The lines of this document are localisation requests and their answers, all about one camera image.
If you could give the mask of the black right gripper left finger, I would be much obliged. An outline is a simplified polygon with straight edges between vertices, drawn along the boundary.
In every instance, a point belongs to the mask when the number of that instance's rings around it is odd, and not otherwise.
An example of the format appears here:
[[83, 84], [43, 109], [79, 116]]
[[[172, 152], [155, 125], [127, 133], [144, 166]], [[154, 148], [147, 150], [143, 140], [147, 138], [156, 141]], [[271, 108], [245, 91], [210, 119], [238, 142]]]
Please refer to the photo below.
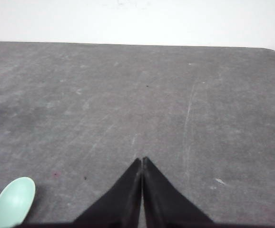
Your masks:
[[137, 228], [141, 207], [141, 159], [73, 222], [84, 228]]

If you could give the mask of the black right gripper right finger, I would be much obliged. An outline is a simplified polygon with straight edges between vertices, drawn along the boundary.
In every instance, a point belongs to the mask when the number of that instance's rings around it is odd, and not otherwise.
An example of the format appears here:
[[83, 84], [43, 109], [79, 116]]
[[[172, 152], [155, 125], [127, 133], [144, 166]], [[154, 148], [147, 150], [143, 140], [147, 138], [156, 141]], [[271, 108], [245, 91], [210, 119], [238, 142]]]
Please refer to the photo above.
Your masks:
[[143, 158], [143, 197], [148, 228], [188, 228], [214, 222], [183, 196], [148, 157]]

